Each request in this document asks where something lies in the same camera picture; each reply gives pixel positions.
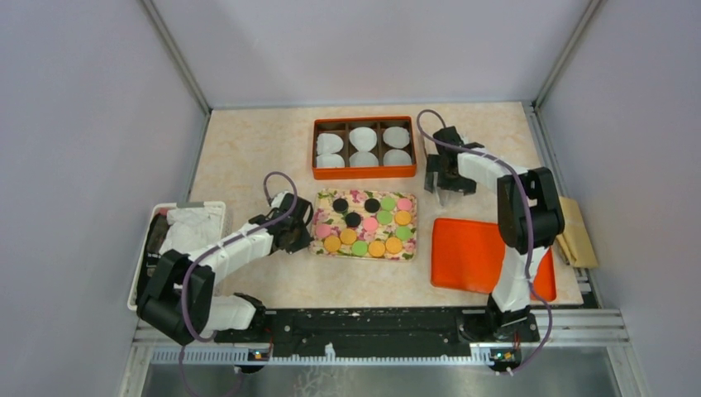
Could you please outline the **black cookie two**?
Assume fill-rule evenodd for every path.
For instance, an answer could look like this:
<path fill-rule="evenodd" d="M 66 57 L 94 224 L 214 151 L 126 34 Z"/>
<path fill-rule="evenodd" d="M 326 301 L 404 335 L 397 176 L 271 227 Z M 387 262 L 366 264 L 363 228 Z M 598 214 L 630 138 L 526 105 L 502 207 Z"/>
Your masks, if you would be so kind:
<path fill-rule="evenodd" d="M 348 228 L 357 228 L 362 223 L 362 216 L 356 212 L 351 212 L 345 215 L 344 221 Z"/>

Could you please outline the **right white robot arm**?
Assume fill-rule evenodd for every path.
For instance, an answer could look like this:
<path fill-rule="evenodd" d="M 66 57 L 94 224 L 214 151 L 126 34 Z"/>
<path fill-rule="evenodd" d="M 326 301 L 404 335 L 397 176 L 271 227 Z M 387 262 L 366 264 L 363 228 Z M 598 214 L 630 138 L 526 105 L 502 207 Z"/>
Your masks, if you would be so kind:
<path fill-rule="evenodd" d="M 466 143 L 455 127 L 443 127 L 424 138 L 437 153 L 427 158 L 436 188 L 472 194 L 482 185 L 497 197 L 497 226 L 505 245 L 498 282 L 489 294 L 484 328 L 496 341 L 508 340 L 525 323 L 533 280 L 542 257 L 565 229 L 565 217 L 550 169 L 509 164 L 476 143 Z"/>

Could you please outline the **orange compartment box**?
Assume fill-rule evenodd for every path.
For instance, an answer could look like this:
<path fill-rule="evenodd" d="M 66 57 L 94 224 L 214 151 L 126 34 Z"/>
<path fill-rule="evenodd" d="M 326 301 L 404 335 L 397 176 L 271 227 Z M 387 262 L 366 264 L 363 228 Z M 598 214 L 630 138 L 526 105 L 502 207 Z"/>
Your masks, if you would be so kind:
<path fill-rule="evenodd" d="M 311 170 L 316 180 L 409 178 L 417 149 L 409 116 L 317 119 Z"/>

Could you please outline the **black cookie three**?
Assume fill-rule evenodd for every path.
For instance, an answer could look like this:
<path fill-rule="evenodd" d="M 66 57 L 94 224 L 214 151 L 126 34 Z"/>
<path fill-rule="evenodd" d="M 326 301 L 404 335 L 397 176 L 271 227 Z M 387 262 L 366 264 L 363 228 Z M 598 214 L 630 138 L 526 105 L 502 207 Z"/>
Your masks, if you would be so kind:
<path fill-rule="evenodd" d="M 364 209 L 367 213 L 377 213 L 381 209 L 380 201 L 376 198 L 368 198 L 364 202 Z"/>

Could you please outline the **black cookie one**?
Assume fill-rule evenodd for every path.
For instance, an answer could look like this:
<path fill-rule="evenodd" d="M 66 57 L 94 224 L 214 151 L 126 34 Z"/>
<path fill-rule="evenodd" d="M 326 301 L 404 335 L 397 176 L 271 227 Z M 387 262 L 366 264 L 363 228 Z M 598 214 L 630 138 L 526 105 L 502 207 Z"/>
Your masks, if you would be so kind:
<path fill-rule="evenodd" d="M 337 198 L 332 203 L 332 209 L 335 213 L 347 214 L 349 211 L 349 204 L 344 198 Z"/>

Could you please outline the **floral serving tray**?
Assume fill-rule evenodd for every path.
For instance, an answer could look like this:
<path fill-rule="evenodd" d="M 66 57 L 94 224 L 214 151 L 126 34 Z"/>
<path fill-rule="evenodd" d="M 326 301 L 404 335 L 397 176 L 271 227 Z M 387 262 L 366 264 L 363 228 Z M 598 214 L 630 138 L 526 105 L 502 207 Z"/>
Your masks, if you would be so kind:
<path fill-rule="evenodd" d="M 322 189 L 313 209 L 309 251 L 314 255 L 406 262 L 417 254 L 418 200 L 413 194 Z"/>

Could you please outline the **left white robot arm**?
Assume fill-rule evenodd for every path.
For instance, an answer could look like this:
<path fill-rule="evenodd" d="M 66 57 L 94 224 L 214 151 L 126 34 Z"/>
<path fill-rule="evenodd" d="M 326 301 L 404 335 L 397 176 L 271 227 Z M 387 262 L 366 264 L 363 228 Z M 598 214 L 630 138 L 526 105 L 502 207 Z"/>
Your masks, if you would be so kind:
<path fill-rule="evenodd" d="M 245 265 L 278 251 L 309 247 L 312 203 L 290 192 L 269 200 L 270 211 L 239 230 L 196 251 L 169 250 L 136 300 L 136 314 L 166 337 L 186 346 L 220 332 L 234 331 L 246 342 L 265 331 L 265 308 L 245 294 L 218 296 L 215 288 Z"/>

